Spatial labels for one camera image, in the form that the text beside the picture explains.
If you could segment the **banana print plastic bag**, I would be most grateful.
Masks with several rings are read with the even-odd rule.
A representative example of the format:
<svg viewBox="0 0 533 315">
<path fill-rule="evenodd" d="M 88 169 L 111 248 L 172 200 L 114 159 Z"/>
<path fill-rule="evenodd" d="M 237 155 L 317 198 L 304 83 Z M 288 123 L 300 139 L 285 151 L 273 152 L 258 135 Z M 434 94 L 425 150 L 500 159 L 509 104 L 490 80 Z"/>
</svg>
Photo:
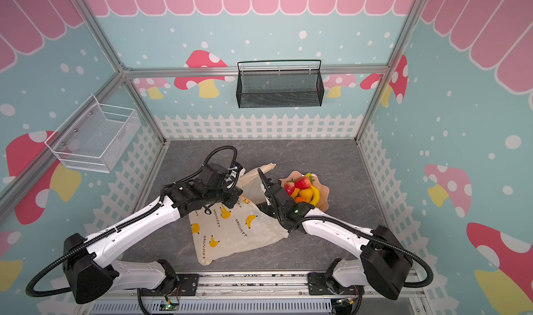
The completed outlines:
<svg viewBox="0 0 533 315">
<path fill-rule="evenodd" d="M 278 220 L 261 212 L 258 207 L 266 199 L 256 170 L 241 176 L 237 187 L 243 193 L 234 208 L 217 203 L 211 208 L 211 214 L 199 210 L 189 215 L 197 259 L 203 266 L 288 237 L 288 231 Z"/>
</svg>

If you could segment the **red orange strawberry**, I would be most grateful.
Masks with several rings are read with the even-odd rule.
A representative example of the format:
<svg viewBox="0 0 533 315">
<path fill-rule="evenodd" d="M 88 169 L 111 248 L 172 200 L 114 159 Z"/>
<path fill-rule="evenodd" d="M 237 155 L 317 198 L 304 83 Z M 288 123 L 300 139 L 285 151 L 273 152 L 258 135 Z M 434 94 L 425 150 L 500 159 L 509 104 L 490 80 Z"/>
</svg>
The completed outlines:
<svg viewBox="0 0 533 315">
<path fill-rule="evenodd" d="M 289 196 L 292 196 L 292 194 L 295 192 L 296 190 L 296 185 L 293 181 L 288 181 L 284 184 L 284 189 L 285 191 L 287 192 L 287 194 Z"/>
</svg>

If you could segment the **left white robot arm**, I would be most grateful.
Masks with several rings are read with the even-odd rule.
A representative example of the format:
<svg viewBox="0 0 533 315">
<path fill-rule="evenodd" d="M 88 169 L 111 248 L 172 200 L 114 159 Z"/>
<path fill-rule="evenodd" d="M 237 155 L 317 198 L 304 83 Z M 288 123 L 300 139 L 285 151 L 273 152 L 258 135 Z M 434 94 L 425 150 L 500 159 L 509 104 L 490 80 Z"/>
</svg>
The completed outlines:
<svg viewBox="0 0 533 315">
<path fill-rule="evenodd" d="M 174 293 L 181 283 L 168 261 L 123 262 L 119 256 L 195 211 L 209 212 L 218 203 L 233 208 L 242 194 L 237 188 L 242 170 L 237 162 L 229 168 L 204 163 L 191 176 L 162 186 L 158 198 L 119 223 L 89 237 L 73 234 L 65 240 L 63 255 L 30 280 L 26 295 L 42 298 L 70 292 L 78 304 L 86 304 L 115 290 Z"/>
</svg>

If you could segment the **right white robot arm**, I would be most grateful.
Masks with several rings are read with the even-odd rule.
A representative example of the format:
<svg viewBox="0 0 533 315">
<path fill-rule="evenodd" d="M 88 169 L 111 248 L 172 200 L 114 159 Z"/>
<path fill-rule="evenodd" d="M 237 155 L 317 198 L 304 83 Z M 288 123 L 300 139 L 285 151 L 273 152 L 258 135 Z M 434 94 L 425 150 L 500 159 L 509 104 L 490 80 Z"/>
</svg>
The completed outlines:
<svg viewBox="0 0 533 315">
<path fill-rule="evenodd" d="M 418 289 L 433 283 L 430 265 L 405 249 L 384 226 L 359 227 L 336 219 L 311 204 L 297 203 L 280 183 L 262 181 L 266 204 L 289 233 L 300 231 L 343 248 L 354 260 L 336 259 L 328 269 L 331 287 L 370 286 L 390 300 L 404 288 Z"/>
</svg>

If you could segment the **yellow banana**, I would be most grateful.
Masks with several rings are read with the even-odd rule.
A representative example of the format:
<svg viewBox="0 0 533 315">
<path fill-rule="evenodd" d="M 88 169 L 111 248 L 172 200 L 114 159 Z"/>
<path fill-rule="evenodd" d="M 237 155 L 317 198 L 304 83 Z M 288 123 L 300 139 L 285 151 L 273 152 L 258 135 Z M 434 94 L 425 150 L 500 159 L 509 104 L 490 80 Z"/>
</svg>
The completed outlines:
<svg viewBox="0 0 533 315">
<path fill-rule="evenodd" d="M 312 190 L 314 192 L 314 196 L 313 196 L 313 199 L 312 199 L 311 203 L 308 203 L 308 204 L 311 204 L 313 206 L 317 206 L 319 204 L 320 199 L 321 199 L 321 194 L 320 194 L 320 191 L 318 190 L 318 188 L 316 188 L 315 186 L 312 186 L 311 188 L 312 188 Z M 303 201 L 300 201 L 300 198 L 298 197 L 299 191 L 300 191 L 299 189 L 296 189 L 295 192 L 291 196 L 295 200 L 296 203 L 302 203 L 303 202 Z"/>
</svg>

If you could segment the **peach wavy plate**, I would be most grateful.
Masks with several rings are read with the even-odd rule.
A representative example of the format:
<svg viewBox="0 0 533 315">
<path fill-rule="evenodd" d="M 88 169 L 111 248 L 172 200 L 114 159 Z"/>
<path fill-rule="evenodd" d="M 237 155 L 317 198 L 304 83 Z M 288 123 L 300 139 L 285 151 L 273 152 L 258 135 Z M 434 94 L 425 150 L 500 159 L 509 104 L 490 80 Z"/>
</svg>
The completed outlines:
<svg viewBox="0 0 533 315">
<path fill-rule="evenodd" d="M 312 176 L 313 179 L 314 179 L 314 182 L 313 182 L 313 186 L 315 186 L 316 188 L 318 188 L 318 190 L 320 191 L 320 194 L 321 194 L 321 199 L 319 201 L 319 204 L 317 206 L 314 206 L 315 208 L 317 209 L 320 209 L 322 212 L 326 212 L 329 208 L 329 204 L 328 204 L 328 195 L 329 195 L 329 188 L 327 186 L 324 186 L 322 185 L 320 182 L 319 182 L 319 179 L 317 177 L 316 174 L 314 173 L 307 173 L 307 174 L 302 174 L 300 173 L 299 171 L 293 171 L 288 177 L 286 178 L 282 178 L 280 179 L 281 181 L 281 187 L 284 189 L 284 184 L 288 181 L 293 181 L 294 183 L 302 178 L 303 176 Z"/>
</svg>

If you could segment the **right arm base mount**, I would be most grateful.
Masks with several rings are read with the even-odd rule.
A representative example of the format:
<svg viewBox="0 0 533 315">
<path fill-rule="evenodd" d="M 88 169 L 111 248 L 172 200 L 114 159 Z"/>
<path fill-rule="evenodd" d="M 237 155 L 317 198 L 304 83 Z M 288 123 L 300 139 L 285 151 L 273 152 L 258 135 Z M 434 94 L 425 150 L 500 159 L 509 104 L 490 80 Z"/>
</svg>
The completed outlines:
<svg viewBox="0 0 533 315">
<path fill-rule="evenodd" d="M 308 293 L 311 296 L 354 296 L 364 290 L 363 286 L 343 287 L 327 273 L 308 273 Z"/>
</svg>

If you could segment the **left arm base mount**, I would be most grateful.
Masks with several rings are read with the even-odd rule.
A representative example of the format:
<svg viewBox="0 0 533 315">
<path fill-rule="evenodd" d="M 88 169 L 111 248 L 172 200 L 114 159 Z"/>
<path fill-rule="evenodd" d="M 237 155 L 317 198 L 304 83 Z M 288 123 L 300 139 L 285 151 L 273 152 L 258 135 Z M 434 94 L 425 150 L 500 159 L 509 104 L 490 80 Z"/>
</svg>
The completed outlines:
<svg viewBox="0 0 533 315">
<path fill-rule="evenodd" d="M 192 273 L 167 276 L 155 289 L 141 289 L 141 296 L 195 296 L 199 278 L 199 274 Z"/>
</svg>

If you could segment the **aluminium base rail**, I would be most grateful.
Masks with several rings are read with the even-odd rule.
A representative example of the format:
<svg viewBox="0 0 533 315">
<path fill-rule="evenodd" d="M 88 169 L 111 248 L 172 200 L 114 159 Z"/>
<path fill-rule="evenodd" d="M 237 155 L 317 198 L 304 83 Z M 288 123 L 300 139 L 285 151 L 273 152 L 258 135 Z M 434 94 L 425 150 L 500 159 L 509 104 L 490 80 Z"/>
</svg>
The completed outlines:
<svg viewBox="0 0 533 315">
<path fill-rule="evenodd" d="M 397 300 L 365 287 L 333 294 L 308 271 L 206 271 L 178 293 L 113 291 L 75 314 L 431 314 L 422 289 L 404 289 Z"/>
</svg>

